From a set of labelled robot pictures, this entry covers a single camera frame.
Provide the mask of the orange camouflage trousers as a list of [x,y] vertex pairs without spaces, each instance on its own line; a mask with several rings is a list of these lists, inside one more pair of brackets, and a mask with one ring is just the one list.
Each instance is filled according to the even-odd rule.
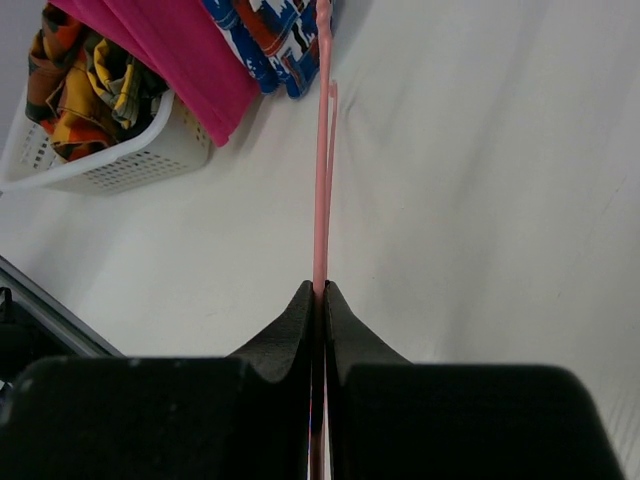
[[47,4],[28,56],[25,115],[72,162],[140,135],[168,85],[128,51]]

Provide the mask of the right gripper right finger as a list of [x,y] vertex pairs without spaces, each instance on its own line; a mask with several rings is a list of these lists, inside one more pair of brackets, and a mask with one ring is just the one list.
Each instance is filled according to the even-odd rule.
[[336,479],[619,479],[588,390],[551,365],[418,364],[325,288]]

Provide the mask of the blue white patterned trousers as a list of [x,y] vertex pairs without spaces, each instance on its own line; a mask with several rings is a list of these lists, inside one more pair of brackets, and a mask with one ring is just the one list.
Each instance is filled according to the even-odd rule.
[[262,93],[284,88],[292,99],[306,95],[320,68],[314,1],[207,0],[203,6]]

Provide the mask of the pink hanger of orange trousers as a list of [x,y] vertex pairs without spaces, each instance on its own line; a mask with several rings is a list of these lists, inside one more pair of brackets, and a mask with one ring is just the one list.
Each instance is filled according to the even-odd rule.
[[324,291],[328,279],[328,242],[332,200],[335,137],[337,126],[338,87],[331,77],[332,64],[331,1],[316,3],[316,25],[319,49],[319,111],[314,195],[312,317],[311,420],[309,477],[325,477],[325,347]]

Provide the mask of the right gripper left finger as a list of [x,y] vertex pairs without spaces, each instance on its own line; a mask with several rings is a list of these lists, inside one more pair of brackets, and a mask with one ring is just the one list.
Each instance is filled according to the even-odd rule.
[[303,479],[313,293],[226,357],[49,357],[1,411],[5,479]]

